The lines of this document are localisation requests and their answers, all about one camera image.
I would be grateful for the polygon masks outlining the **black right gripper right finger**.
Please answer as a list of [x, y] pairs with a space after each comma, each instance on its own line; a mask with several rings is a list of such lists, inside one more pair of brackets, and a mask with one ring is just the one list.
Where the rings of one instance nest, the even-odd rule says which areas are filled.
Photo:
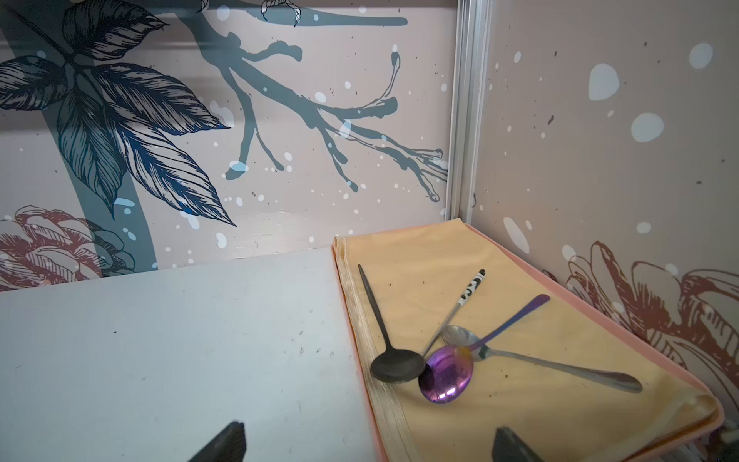
[[527, 443], [510, 427], [499, 427], [492, 448], [494, 462], [543, 462]]

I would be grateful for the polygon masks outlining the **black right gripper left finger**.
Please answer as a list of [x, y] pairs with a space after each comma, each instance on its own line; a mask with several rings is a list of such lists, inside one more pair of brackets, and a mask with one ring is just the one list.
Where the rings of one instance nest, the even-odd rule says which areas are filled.
[[246, 450], [244, 424], [234, 421], [195, 454], [190, 462], [243, 462]]

